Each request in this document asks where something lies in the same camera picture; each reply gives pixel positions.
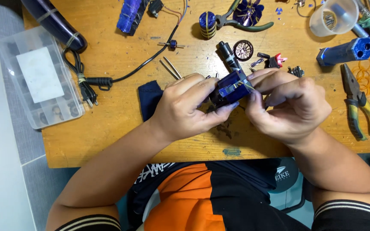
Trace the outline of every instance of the forearm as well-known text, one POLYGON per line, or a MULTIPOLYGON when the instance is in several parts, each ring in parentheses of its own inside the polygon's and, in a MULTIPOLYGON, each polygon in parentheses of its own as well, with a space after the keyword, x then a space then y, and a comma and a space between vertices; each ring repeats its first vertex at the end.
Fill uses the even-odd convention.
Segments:
POLYGON ((116 203, 152 157, 170 144, 163 140, 149 121, 139 125, 79 169, 57 203, 68 207, 116 203))
POLYGON ((289 148, 313 185, 335 192, 370 193, 370 167, 321 128, 289 148))

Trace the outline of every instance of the striped sleeve cuff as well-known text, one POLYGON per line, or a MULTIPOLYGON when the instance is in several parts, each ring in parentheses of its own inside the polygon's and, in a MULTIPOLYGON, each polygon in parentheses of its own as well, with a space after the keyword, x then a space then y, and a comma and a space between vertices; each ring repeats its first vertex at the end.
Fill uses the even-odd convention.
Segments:
POLYGON ((95 214, 74 219, 56 229, 56 231, 79 230, 121 231, 121 226, 119 221, 111 216, 95 214))
POLYGON ((351 200, 328 201, 323 203, 318 209, 316 209, 314 219, 316 219, 321 213, 332 209, 353 209, 370 213, 370 204, 351 200))

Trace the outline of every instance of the spoked wheel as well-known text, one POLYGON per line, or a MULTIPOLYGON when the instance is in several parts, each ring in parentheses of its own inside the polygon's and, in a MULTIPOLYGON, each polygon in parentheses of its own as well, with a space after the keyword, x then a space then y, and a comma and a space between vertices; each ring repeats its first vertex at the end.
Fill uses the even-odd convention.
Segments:
POLYGON ((235 57, 244 62, 248 61, 254 54, 254 47, 252 43, 248 40, 240 40, 234 45, 234 55, 235 57))

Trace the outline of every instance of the plastic cup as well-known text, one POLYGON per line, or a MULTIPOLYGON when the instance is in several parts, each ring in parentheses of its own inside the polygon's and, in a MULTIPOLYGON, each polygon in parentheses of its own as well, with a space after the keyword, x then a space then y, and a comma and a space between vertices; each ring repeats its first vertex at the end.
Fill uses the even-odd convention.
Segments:
POLYGON ((354 0, 328 0, 311 16, 309 26, 316 36, 344 34, 357 23, 359 8, 354 0))

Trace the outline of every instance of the hand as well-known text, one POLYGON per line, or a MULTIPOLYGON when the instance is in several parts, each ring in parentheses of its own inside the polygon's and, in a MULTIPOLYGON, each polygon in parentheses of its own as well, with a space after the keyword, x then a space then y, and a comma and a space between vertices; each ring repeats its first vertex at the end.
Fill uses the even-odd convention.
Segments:
POLYGON ((197 110, 217 82, 217 78, 205 79, 200 74, 192 74, 168 84, 149 119, 152 129, 164 141, 172 142, 201 134, 225 122, 238 102, 208 114, 197 110))
POLYGON ((260 132, 287 145, 305 142, 332 111, 324 88, 311 78, 271 68, 256 71, 248 80, 255 88, 246 108, 248 118, 260 132), (271 95, 264 102, 261 94, 271 95), (273 109, 266 111, 265 104, 273 109))

